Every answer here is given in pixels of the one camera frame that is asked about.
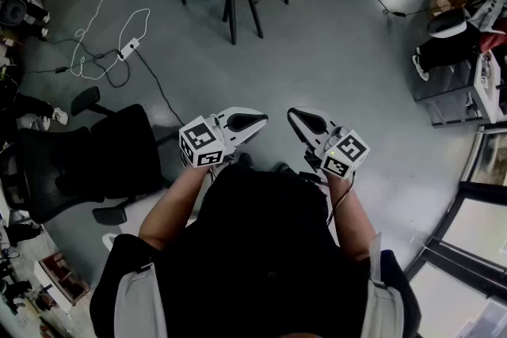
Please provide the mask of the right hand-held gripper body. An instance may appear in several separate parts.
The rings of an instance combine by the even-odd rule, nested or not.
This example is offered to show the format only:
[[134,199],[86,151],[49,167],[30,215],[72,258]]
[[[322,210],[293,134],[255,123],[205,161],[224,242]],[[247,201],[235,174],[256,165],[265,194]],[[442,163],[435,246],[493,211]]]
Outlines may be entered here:
[[322,170],[346,179],[363,163],[369,152],[369,146],[355,130],[349,131],[340,126],[317,137],[314,144],[307,148],[305,159],[315,172]]

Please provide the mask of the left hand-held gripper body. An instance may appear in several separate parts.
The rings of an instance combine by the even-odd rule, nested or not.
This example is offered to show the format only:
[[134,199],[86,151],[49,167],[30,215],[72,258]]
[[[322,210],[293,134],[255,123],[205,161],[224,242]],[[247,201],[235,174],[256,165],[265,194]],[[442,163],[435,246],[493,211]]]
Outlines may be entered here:
[[208,117],[198,116],[179,130],[179,143],[186,162],[193,168],[223,163],[237,146],[227,121],[237,111],[222,111]]

